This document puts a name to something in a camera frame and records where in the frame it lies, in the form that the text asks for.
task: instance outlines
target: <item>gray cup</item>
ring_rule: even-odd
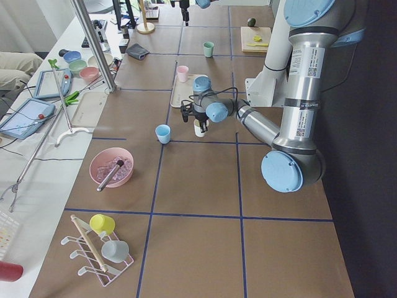
[[[109,240],[101,249],[102,256],[113,263],[123,262],[128,257],[129,251],[127,242],[121,240]]]

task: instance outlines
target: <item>white table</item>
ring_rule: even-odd
[[[109,19],[113,15],[92,15],[92,19]],[[122,35],[118,34],[117,26],[108,21],[106,35],[111,47],[113,56],[122,58],[118,44]],[[90,48],[81,48],[81,42],[84,39],[84,33],[77,18],[74,18],[59,41],[52,48],[46,60],[42,63],[39,70],[29,81],[28,86],[36,85],[38,74],[42,70],[50,70],[47,59],[58,60],[57,65],[60,68],[67,67],[68,64],[58,56],[59,50],[66,48],[68,50],[78,50],[81,52],[82,59],[88,60],[92,56]],[[86,83],[82,79],[73,79],[72,90],[81,90]],[[105,92],[105,84],[92,91],[85,92]],[[13,108],[18,108],[30,94],[24,91],[16,99]],[[69,106],[68,114],[72,119],[77,106]],[[25,140],[17,140],[6,147],[10,151],[23,154],[19,156],[0,150],[0,192],[7,187],[16,183],[27,160],[32,156],[43,133],[47,129],[43,125],[37,133]],[[38,273],[42,266],[43,260],[50,245],[52,236],[58,225],[58,221],[68,200],[70,191],[76,179],[82,159],[86,154],[87,147],[91,141],[90,133],[79,132],[73,136],[66,137],[62,140],[58,148],[54,147],[58,136],[67,131],[68,126],[66,119],[62,114],[59,116],[57,123],[52,128],[45,143],[40,149],[37,158],[57,159],[48,161],[33,161],[24,180],[19,185],[17,202],[13,213],[9,215],[19,221],[22,226],[17,233],[10,250],[4,258],[4,261],[21,264],[24,267],[22,277],[16,282],[0,281],[1,298],[18,298],[28,297],[32,287],[37,279]],[[0,146],[4,146],[13,138],[7,138],[1,135],[3,139]],[[3,202],[0,202],[2,210],[7,210],[10,206],[14,194],[9,191]]]

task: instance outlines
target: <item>yellow cup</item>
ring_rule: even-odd
[[[89,221],[89,226],[98,235],[101,234],[103,231],[106,232],[106,235],[110,235],[111,233],[113,233],[116,223],[114,222],[114,219],[110,216],[96,214],[91,217]]]

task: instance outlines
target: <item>beige pants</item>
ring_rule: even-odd
[[[42,61],[33,53],[0,52],[0,90],[16,90],[25,86]]]

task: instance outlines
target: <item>wooden cutting board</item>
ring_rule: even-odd
[[[251,47],[248,43],[255,43],[254,36],[261,36],[259,43],[269,43],[272,31],[269,27],[241,27],[241,50],[243,52],[266,53],[268,47]]]

